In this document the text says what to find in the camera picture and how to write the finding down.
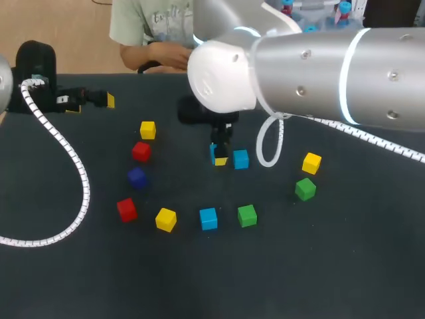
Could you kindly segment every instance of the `light green t-shirt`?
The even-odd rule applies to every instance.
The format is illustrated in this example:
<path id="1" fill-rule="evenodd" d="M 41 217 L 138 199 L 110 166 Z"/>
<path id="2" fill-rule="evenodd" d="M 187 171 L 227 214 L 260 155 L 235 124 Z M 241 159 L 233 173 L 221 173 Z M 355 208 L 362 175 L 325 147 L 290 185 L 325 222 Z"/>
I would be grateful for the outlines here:
<path id="1" fill-rule="evenodd" d="M 193 46 L 192 0 L 113 0 L 110 37 L 128 46 L 171 41 Z"/>

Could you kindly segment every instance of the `yellow cube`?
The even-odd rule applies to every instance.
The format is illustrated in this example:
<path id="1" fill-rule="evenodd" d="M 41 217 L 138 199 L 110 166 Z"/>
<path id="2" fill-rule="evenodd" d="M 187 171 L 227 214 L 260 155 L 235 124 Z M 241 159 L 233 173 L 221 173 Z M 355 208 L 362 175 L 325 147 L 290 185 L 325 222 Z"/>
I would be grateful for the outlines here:
<path id="1" fill-rule="evenodd" d="M 157 228 L 170 233 L 177 222 L 176 213 L 175 211 L 162 208 L 156 216 L 155 222 L 157 224 Z"/>
<path id="2" fill-rule="evenodd" d="M 142 122 L 140 126 L 140 136 L 143 140 L 154 140 L 157 129 L 155 122 Z"/>
<path id="3" fill-rule="evenodd" d="M 308 153 L 303 162 L 303 171 L 315 175 L 319 169 L 321 156 L 313 153 Z"/>
<path id="4" fill-rule="evenodd" d="M 115 98 L 108 92 L 108 108 L 115 108 Z"/>
<path id="5" fill-rule="evenodd" d="M 215 165 L 216 166 L 224 166 L 227 163 L 227 158 L 216 158 Z"/>

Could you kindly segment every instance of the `glowing blue light ring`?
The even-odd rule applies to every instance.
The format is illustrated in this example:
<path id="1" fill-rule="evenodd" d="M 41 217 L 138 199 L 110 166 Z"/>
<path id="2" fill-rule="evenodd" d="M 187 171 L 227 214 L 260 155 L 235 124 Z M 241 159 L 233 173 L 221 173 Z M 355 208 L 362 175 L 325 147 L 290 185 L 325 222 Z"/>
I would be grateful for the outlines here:
<path id="1" fill-rule="evenodd" d="M 341 106 L 341 111 L 344 115 L 345 120 L 353 125 L 357 125 L 359 123 L 356 123 L 353 118 L 350 115 L 350 112 L 348 111 L 348 104 L 347 104 L 347 81 L 348 81 L 348 71 L 351 64 L 351 59 L 353 58 L 354 52 L 356 50 L 357 45 L 359 44 L 360 39 L 362 36 L 369 31 L 370 29 L 363 29 L 359 31 L 359 33 L 356 34 L 354 39 L 351 41 L 347 52 L 344 56 L 343 66 L 341 68 L 341 74 L 339 75 L 339 104 Z"/>

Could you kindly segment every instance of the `screw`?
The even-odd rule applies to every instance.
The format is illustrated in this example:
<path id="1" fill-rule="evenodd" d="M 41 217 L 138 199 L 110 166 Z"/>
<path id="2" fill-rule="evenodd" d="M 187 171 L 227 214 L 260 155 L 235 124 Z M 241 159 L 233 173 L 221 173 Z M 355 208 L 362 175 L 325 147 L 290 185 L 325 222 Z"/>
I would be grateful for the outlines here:
<path id="1" fill-rule="evenodd" d="M 303 86 L 297 87 L 297 94 L 298 96 L 304 96 L 305 95 L 305 88 Z"/>
<path id="2" fill-rule="evenodd" d="M 390 79 L 390 81 L 398 81 L 398 72 L 394 70 L 389 72 L 388 78 Z"/>
<path id="3" fill-rule="evenodd" d="M 301 53 L 301 58 L 302 58 L 303 60 L 305 60 L 305 59 L 307 59 L 307 58 L 309 58 L 309 57 L 311 57 L 311 51 L 310 51 L 310 50 L 305 50 L 305 51 L 303 51 L 303 52 Z"/>
<path id="4" fill-rule="evenodd" d="M 400 115 L 398 115 L 397 112 L 394 112 L 392 110 L 389 110 L 388 113 L 386 114 L 386 116 L 390 119 L 390 120 L 396 120 Z"/>

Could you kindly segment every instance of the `wooden floor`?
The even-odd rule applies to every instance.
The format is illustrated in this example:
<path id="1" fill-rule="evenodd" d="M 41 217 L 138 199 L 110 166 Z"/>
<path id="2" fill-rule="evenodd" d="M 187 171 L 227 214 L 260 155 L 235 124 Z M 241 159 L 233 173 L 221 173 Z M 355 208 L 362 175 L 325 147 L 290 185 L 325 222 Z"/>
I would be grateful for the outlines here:
<path id="1" fill-rule="evenodd" d="M 19 46 L 36 40 L 55 49 L 58 73 L 130 72 L 108 36 L 110 13 L 91 0 L 0 0 L 0 54 L 14 65 Z"/>

